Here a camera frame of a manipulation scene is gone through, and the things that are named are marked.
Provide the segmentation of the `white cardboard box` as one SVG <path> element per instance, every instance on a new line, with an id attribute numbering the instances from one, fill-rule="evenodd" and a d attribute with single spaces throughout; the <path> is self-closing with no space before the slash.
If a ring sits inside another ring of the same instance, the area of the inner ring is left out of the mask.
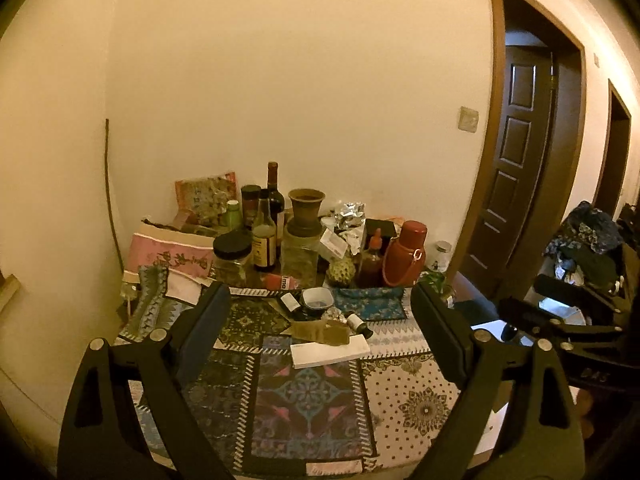
<path id="1" fill-rule="evenodd" d="M 349 338 L 348 344 L 330 346 L 318 342 L 292 344 L 291 356 L 296 370 L 359 359 L 370 354 L 370 346 L 362 335 Z"/>

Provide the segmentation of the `brown cardboard packaging card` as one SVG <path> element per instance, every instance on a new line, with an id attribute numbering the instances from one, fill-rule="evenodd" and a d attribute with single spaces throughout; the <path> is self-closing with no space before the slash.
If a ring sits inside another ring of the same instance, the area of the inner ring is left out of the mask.
<path id="1" fill-rule="evenodd" d="M 349 344 L 351 333 L 347 324 L 337 320 L 293 322 L 291 325 L 293 338 L 329 346 Z"/>

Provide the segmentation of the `dark floral cloth pile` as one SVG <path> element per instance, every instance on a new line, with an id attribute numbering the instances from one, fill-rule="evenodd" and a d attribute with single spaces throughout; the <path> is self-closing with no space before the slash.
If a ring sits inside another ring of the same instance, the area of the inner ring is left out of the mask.
<path id="1" fill-rule="evenodd" d="M 623 244 L 612 217 L 583 200 L 555 231 L 544 256 L 565 271 L 580 268 L 589 285 L 609 289 L 624 274 Z"/>

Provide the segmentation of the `brown wooden door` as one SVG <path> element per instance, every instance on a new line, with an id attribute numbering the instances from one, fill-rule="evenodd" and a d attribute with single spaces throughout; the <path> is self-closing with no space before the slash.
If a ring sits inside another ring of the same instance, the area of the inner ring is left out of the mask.
<path id="1" fill-rule="evenodd" d="M 500 286 L 534 198 L 548 139 L 552 68 L 547 48 L 506 47 L 489 185 L 460 269 L 486 297 Z"/>

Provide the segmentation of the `small clear glass jar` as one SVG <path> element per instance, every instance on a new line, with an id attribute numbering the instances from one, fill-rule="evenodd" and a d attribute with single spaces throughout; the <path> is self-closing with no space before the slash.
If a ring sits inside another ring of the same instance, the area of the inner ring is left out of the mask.
<path id="1" fill-rule="evenodd" d="M 434 252 L 432 253 L 430 269 L 435 272 L 445 273 L 448 269 L 451 259 L 451 244 L 446 240 L 438 240 L 434 244 Z"/>

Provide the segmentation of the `patchwork patterned tablecloth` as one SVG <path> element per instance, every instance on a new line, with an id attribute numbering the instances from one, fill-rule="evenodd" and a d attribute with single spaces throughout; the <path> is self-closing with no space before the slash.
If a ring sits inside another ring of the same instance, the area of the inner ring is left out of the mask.
<path id="1" fill-rule="evenodd" d="M 235 289 L 209 356 L 179 390 L 235 474 L 341 477 L 416 466 L 457 401 L 402 288 L 337 289 L 330 315 L 372 335 L 358 359 L 297 368 L 276 292 Z"/>

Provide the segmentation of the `orange sauce bottle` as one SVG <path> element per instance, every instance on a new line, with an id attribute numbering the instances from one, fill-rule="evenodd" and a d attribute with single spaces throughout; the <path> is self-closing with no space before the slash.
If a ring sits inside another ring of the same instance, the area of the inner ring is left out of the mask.
<path id="1" fill-rule="evenodd" d="M 380 232 L 376 232 L 370 239 L 369 247 L 361 255 L 356 275 L 356 284 L 359 288 L 377 288 L 383 283 L 381 242 Z"/>

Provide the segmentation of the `black-lidded glass jar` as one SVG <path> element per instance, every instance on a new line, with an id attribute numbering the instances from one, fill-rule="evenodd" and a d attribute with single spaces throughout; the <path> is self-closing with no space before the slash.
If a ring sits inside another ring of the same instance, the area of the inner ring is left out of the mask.
<path id="1" fill-rule="evenodd" d="M 213 276 L 233 287 L 246 287 L 250 281 L 252 238 L 244 230 L 221 234 L 213 242 Z"/>

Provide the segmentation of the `small white-labelled dark bottle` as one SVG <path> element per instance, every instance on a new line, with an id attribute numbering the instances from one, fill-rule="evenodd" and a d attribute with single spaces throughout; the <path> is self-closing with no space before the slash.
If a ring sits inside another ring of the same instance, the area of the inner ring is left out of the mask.
<path id="1" fill-rule="evenodd" d="M 282 306 L 285 308 L 288 315 L 293 319 L 300 321 L 304 318 L 304 309 L 299 301 L 290 292 L 283 294 L 280 297 Z"/>

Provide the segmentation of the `black box on table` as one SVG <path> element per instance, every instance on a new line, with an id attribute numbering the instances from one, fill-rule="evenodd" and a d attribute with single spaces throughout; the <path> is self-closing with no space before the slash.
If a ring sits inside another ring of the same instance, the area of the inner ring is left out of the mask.
<path id="1" fill-rule="evenodd" d="M 380 232 L 381 248 L 380 254 L 384 255 L 386 249 L 390 244 L 390 241 L 397 236 L 396 226 L 393 221 L 390 220 L 378 220 L 367 218 L 364 222 L 363 236 L 361 248 L 366 249 L 369 247 L 370 239 L 375 236 L 376 232 Z"/>

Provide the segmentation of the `green bottle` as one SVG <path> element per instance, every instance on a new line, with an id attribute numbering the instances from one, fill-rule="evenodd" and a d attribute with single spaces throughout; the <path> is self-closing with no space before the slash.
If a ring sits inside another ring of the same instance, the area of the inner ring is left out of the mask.
<path id="1" fill-rule="evenodd" d="M 224 212 L 224 226 L 229 231 L 235 231 L 242 228 L 242 211 L 238 200 L 228 200 L 227 209 Z"/>

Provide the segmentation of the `white ceramic bowl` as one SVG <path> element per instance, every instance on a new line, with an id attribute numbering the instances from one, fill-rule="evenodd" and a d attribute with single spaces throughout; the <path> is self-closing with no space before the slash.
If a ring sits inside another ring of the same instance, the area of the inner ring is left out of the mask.
<path id="1" fill-rule="evenodd" d="M 310 310 L 324 311 L 334 306 L 332 290 L 326 287 L 311 287 L 303 290 L 304 306 Z"/>

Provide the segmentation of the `red patterned snack packet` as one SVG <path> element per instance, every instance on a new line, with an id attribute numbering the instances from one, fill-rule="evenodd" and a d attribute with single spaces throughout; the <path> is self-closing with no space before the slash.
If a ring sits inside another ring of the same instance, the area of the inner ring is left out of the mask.
<path id="1" fill-rule="evenodd" d="M 233 171 L 213 177 L 175 182 L 178 208 L 190 211 L 201 226 L 220 226 L 229 200 L 238 197 Z"/>

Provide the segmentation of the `clear liquor bottle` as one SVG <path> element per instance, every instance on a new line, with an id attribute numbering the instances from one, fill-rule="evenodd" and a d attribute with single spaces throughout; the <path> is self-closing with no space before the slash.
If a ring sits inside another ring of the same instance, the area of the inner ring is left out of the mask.
<path id="1" fill-rule="evenodd" d="M 271 272 L 277 259 L 277 226 L 271 218 L 269 191 L 259 192 L 258 209 L 252 225 L 252 255 L 254 268 L 259 272 Z"/>

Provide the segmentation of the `brown clay vase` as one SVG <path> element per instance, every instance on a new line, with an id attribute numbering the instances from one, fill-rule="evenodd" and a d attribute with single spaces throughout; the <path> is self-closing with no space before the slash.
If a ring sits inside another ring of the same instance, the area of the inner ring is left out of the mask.
<path id="1" fill-rule="evenodd" d="M 298 237 L 315 237 L 322 231 L 319 210 L 326 194 L 314 188 L 294 188 L 288 193 L 293 217 L 286 227 L 288 232 Z"/>

